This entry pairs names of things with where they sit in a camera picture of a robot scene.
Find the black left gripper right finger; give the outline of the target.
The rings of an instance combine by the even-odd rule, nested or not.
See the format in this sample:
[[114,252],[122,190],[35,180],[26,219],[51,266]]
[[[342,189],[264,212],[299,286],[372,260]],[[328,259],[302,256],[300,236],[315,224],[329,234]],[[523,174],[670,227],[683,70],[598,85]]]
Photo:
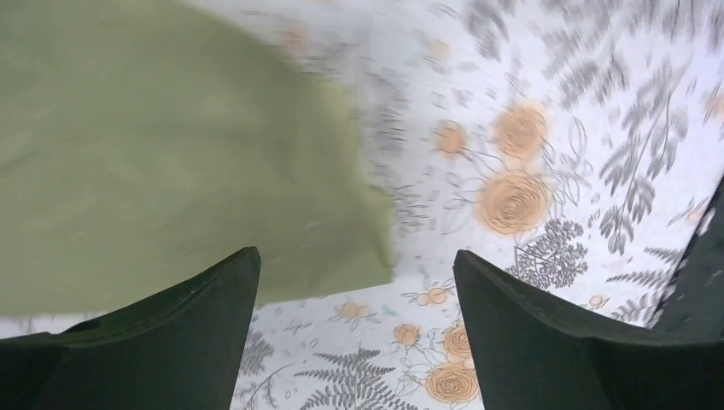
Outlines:
[[468,250],[453,272],[486,409],[722,408],[722,340],[607,318]]

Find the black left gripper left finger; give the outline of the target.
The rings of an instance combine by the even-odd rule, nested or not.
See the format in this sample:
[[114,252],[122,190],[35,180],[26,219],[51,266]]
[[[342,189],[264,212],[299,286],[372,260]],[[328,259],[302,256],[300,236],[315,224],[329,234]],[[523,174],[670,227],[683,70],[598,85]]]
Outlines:
[[227,409],[260,279],[258,250],[60,333],[1,342],[4,409]]

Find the olive green wrapping paper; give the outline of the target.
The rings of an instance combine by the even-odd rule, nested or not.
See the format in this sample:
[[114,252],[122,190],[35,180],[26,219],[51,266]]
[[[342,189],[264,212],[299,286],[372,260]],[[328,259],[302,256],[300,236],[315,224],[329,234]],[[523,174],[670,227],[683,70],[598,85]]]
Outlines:
[[244,247],[258,303],[388,284],[344,86],[177,1],[1,4],[1,313],[110,311]]

